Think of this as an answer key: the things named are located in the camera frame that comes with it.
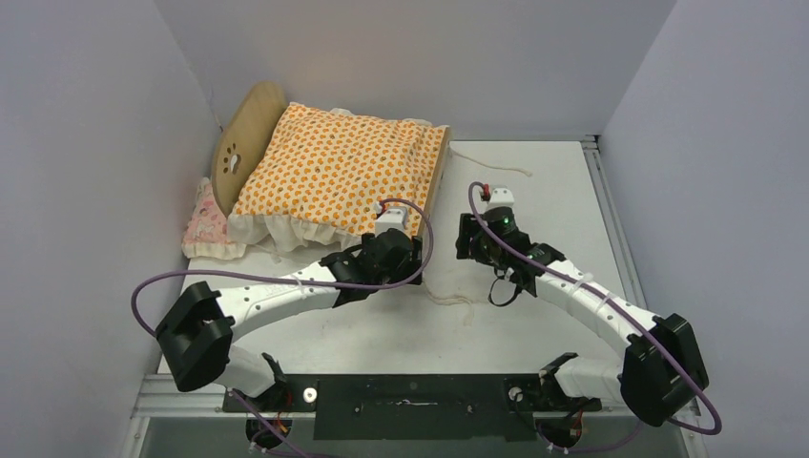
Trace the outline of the orange patterned bed cushion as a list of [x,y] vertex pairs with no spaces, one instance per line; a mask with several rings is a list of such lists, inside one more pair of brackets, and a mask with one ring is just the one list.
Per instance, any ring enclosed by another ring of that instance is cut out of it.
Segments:
[[374,205],[427,208],[450,137],[447,125],[292,103],[227,219],[230,239],[290,252],[348,247],[374,230]]

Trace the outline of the wooden pet bed frame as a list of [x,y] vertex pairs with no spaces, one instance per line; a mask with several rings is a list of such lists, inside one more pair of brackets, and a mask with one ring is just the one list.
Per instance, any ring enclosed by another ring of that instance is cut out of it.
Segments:
[[[227,219],[237,201],[240,189],[261,161],[280,117],[292,103],[296,102],[288,101],[279,85],[260,82],[244,97],[230,123],[222,132],[210,179],[218,207]],[[342,109],[328,111],[353,114]],[[427,208],[422,209],[413,203],[414,209],[407,221],[407,233],[410,236],[420,236],[425,231],[425,218],[430,213],[438,193],[450,138],[451,131],[440,174],[430,193]]]

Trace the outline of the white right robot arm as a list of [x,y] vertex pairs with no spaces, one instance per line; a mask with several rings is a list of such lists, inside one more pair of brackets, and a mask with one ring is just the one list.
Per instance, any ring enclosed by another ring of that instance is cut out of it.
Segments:
[[542,406],[571,409],[589,400],[626,406],[659,427],[709,384],[690,323],[666,318],[614,295],[578,269],[561,251],[531,241],[513,212],[499,207],[480,217],[463,213],[455,242],[459,260],[489,266],[514,293],[528,293],[568,313],[606,343],[619,362],[565,353],[539,374]]

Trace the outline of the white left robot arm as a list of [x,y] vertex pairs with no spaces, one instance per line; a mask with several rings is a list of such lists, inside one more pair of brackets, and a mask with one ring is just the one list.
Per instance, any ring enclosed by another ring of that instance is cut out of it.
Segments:
[[422,250],[421,238],[389,229],[270,282],[221,290],[205,281],[192,284],[155,330],[177,390],[221,385],[261,410],[276,408],[286,381],[280,364],[239,347],[238,340],[302,313],[360,302],[398,283],[417,284]]

